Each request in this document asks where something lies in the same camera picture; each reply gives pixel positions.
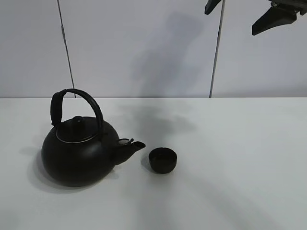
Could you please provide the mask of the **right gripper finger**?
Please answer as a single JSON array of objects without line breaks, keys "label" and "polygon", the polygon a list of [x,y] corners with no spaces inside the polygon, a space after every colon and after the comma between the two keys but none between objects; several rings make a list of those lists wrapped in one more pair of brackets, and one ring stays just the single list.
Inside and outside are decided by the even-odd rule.
[{"label": "right gripper finger", "polygon": [[219,3],[220,3],[220,0],[208,0],[205,5],[204,13],[206,15],[209,15]]}]

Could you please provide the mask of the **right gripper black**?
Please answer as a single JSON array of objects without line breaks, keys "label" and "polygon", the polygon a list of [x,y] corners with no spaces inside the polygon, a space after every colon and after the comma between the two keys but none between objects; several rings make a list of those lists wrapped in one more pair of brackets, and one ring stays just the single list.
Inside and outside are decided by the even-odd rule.
[{"label": "right gripper black", "polygon": [[274,27],[292,24],[297,13],[306,14],[306,0],[271,0],[270,7],[253,25],[252,35],[258,35]]}]

